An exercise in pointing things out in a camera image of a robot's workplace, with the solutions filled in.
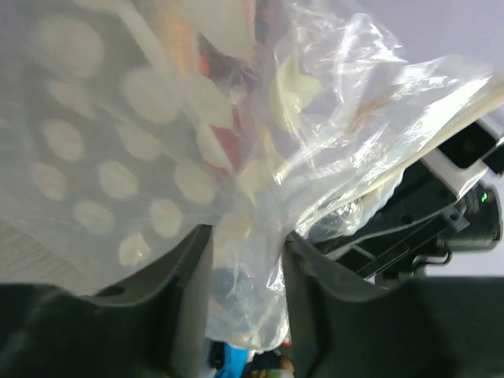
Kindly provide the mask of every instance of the wrinkled plastic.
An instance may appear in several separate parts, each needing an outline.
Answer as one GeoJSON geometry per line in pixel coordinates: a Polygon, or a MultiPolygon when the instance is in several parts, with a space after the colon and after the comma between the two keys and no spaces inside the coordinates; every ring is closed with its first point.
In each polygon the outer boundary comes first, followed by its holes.
{"type": "Polygon", "coordinates": [[[470,58],[408,65],[344,0],[1,7],[0,216],[98,287],[214,225],[207,335],[256,350],[287,334],[285,235],[354,232],[504,92],[470,58]]]}

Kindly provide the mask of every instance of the polka dot fabric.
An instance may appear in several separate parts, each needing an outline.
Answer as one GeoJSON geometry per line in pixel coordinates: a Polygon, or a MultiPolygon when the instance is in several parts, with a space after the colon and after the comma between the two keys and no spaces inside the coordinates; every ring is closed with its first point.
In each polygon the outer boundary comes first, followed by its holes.
{"type": "MultiPolygon", "coordinates": [[[[37,58],[21,67],[33,157],[21,187],[40,219],[30,220],[30,232],[107,285],[171,250],[196,224],[216,223],[219,176],[226,179],[201,159],[180,74],[171,85],[161,80],[117,17],[54,4],[25,20],[37,58]]],[[[227,100],[226,109],[228,118],[210,117],[229,128],[227,100]]]]}

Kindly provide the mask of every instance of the white wall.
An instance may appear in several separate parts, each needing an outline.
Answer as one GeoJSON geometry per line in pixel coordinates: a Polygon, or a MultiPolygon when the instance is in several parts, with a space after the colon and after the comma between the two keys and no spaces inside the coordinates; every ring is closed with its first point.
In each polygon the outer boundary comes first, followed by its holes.
{"type": "MultiPolygon", "coordinates": [[[[360,0],[406,49],[412,62],[464,54],[490,62],[504,72],[504,2],[499,0],[360,0]]],[[[504,107],[490,115],[504,133],[504,107]]],[[[491,175],[504,199],[504,178],[491,175]]],[[[458,255],[429,274],[504,276],[504,242],[486,254],[458,255]]]]}

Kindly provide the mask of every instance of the plastic wrap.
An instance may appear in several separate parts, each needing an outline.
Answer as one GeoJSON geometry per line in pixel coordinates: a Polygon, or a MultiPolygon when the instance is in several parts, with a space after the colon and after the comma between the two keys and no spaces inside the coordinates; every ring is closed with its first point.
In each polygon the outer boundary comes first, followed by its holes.
{"type": "Polygon", "coordinates": [[[207,335],[239,347],[287,334],[288,232],[352,232],[504,93],[470,58],[408,65],[344,0],[1,7],[2,219],[101,287],[214,225],[207,335]]]}

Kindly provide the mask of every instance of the red object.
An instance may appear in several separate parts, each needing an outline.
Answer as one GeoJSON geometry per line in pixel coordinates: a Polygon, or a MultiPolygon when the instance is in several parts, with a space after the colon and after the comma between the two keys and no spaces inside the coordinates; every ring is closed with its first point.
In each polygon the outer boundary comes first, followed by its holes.
{"type": "Polygon", "coordinates": [[[210,65],[208,64],[208,60],[204,55],[199,58],[199,70],[205,76],[208,76],[210,74],[210,65]]]}
{"type": "Polygon", "coordinates": [[[240,137],[242,125],[239,118],[239,112],[236,108],[232,110],[233,112],[233,128],[230,130],[228,128],[219,128],[217,126],[210,125],[212,133],[215,135],[220,148],[224,151],[228,161],[235,172],[240,170],[242,156],[246,153],[246,144],[244,140],[240,137]]]}

